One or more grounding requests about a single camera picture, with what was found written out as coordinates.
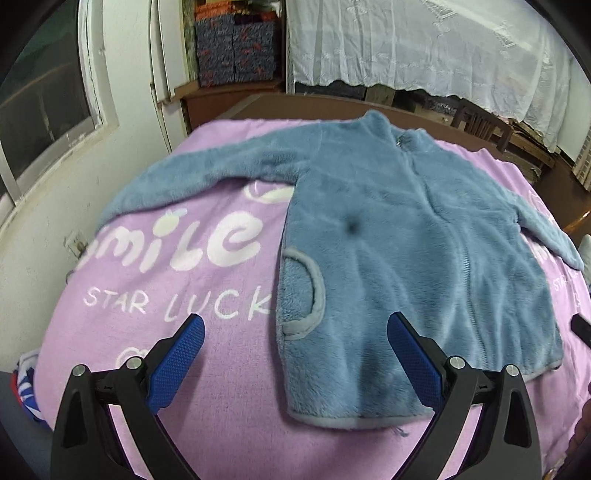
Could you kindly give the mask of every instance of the white wall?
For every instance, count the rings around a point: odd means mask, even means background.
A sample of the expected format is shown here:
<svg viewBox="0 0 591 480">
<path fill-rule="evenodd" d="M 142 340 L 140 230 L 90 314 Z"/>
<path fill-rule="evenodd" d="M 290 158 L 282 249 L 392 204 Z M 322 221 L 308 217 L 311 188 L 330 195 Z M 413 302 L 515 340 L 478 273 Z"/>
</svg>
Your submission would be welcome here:
<svg viewBox="0 0 591 480">
<path fill-rule="evenodd" d="M 570 66 L 569 101 L 558 132 L 558 146 L 577 160 L 591 124 L 591 83 L 575 59 Z"/>
<path fill-rule="evenodd" d="M 0 230 L 1 370 L 13 369 L 21 353 L 41 345 L 76 263 L 64 239 L 81 230 L 91 240 L 114 194 L 168 153 L 150 90 L 150 3 L 104 0 L 106 69 L 116 117 L 107 112 L 107 125 L 54 165 Z"/>
</svg>

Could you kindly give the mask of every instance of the fuzzy fabric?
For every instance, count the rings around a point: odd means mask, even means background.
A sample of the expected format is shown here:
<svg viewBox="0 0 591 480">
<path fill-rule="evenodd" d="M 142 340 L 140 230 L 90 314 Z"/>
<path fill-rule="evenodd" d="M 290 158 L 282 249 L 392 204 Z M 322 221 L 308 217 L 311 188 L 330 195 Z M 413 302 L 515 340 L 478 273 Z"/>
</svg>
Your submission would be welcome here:
<svg viewBox="0 0 591 480">
<path fill-rule="evenodd" d="M 579 245 L 579 254 L 583 259 L 585 268 L 583 270 L 583 278 L 587 284 L 587 288 L 591 287 L 591 235 L 585 235 Z"/>
<path fill-rule="evenodd" d="M 397 310 L 475 368 L 512 363 L 533 378 L 560 365 L 548 283 L 521 229 L 582 270 L 568 236 L 425 131 L 377 112 L 168 157 L 117 195 L 99 227 L 228 177 L 295 184 L 277 299 L 293 417 L 371 428 L 428 413 L 388 344 Z"/>
</svg>

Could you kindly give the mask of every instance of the metal screw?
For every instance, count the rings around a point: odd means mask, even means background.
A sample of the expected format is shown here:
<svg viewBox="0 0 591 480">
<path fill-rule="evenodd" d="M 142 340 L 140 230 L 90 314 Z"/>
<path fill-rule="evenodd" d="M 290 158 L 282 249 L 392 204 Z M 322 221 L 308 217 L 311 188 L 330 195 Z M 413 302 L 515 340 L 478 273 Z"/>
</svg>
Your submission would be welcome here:
<svg viewBox="0 0 591 480">
<path fill-rule="evenodd" d="M 519 375 L 519 368 L 517 368 L 515 365 L 507 365 L 505 368 L 510 376 L 516 377 Z"/>
<path fill-rule="evenodd" d="M 125 366 L 130 370 L 139 368 L 142 364 L 142 359 L 138 356 L 133 356 L 125 362 Z"/>
<path fill-rule="evenodd" d="M 457 368 L 458 370 L 461 370 L 462 368 L 464 368 L 466 366 L 466 362 L 464 361 L 464 359 L 461 356 L 451 357 L 449 359 L 449 364 L 453 368 Z"/>
<path fill-rule="evenodd" d="M 75 377 L 81 377 L 84 372 L 86 372 L 86 367 L 84 365 L 76 365 L 73 369 L 72 369 L 72 375 L 74 375 Z"/>
</svg>

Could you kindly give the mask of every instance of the jacket pocket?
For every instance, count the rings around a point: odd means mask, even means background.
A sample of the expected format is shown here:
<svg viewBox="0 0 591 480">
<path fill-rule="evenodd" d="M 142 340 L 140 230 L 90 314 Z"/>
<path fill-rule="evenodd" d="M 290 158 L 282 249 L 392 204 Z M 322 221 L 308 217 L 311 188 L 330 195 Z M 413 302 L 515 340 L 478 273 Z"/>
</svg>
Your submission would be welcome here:
<svg viewBox="0 0 591 480">
<path fill-rule="evenodd" d="M 300 340 L 324 318 L 326 289 L 318 264 L 295 247 L 281 255 L 277 321 L 284 340 Z"/>
</svg>

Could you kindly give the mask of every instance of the pink bedsheet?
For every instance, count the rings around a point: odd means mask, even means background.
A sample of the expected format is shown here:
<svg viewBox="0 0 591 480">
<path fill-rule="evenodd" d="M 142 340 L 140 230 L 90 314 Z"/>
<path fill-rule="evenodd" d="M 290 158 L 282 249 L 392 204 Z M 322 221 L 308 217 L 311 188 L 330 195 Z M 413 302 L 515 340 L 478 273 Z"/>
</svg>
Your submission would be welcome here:
<svg viewBox="0 0 591 480">
<path fill-rule="evenodd" d="M 216 121 L 194 131 L 177 152 L 300 123 Z M 550 218 L 514 165 L 487 151 L 442 146 Z M 94 371 L 118 367 L 172 335 L 193 311 L 204 318 L 205 345 L 160 418 L 203 480 L 391 479 L 426 421 L 402 429 L 343 432 L 306 426 L 284 413 L 272 295 L 290 194 L 279 184 L 228 180 L 103 229 L 70 277 L 41 348 L 35 390 L 49 424 L 55 423 L 74 365 L 84 363 Z M 591 300 L 581 273 L 525 239 L 547 275 L 564 340 L 563 366 L 528 384 L 548 467 L 566 450 L 588 397 L 591 356 L 570 332 L 569 321 L 575 312 L 591 318 Z M 114 409 L 113 416 L 132 466 L 149 478 L 121 413 Z M 475 408 L 442 478 L 457 471 L 477 417 Z"/>
</svg>

